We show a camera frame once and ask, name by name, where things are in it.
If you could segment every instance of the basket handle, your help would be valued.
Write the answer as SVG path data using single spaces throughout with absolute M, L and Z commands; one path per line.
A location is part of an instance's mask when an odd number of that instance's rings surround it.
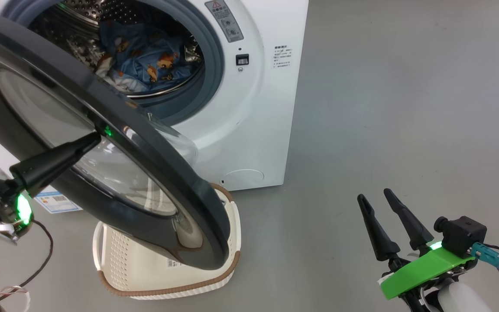
M 104 225 L 105 224 L 101 221 L 97 222 L 94 231 L 94 238 L 91 242 L 91 251 L 94 254 L 94 264 L 95 268 L 98 271 L 101 271 L 101 258 L 99 257 L 99 239 L 101 238 L 101 233 Z

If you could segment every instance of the green bracket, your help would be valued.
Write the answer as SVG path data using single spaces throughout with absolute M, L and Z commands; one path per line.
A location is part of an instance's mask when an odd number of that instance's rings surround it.
M 435 249 L 396 271 L 380 284 L 384 296 L 390 300 L 438 275 L 450 271 L 475 257 L 461 259 L 443 247 Z

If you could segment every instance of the clothing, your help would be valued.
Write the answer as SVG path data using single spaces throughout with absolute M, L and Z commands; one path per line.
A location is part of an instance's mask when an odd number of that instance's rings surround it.
M 188 79 L 194 67 L 181 57 L 184 42 L 149 24 L 100 24 L 107 51 L 96 74 L 123 92 L 160 91 Z

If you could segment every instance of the sticker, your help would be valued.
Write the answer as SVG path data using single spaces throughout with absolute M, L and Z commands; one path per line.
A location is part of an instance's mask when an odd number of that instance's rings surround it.
M 59 192 L 44 192 L 39 193 L 34 198 L 42 205 L 49 213 L 61 213 L 68 211 L 81 211 L 75 203 L 71 202 L 65 195 Z
M 172 259 L 167 259 L 167 269 L 184 267 L 186 264 L 182 264 L 180 262 L 174 261 Z
M 287 45 L 277 45 L 273 52 L 273 68 L 289 67 L 292 62 L 292 49 Z
M 234 18 L 224 0 L 209 1 L 205 3 L 205 6 L 217 20 L 228 42 L 239 41 L 244 38 L 236 18 Z
M 386 274 L 384 275 L 383 277 L 381 277 L 378 281 L 376 281 L 377 283 L 382 284 L 385 280 L 387 280 L 389 277 L 391 277 L 392 275 L 394 275 L 394 273 L 390 273 L 390 274 Z

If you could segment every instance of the washing machine body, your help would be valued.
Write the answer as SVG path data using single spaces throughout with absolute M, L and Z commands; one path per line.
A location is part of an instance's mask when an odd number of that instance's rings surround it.
M 131 97 L 194 142 L 194 170 L 228 190 L 284 181 L 308 0 L 143 0 L 200 44 L 205 70 L 182 90 Z M 29 26 L 55 0 L 0 0 Z M 0 146 L 0 167 L 16 158 Z

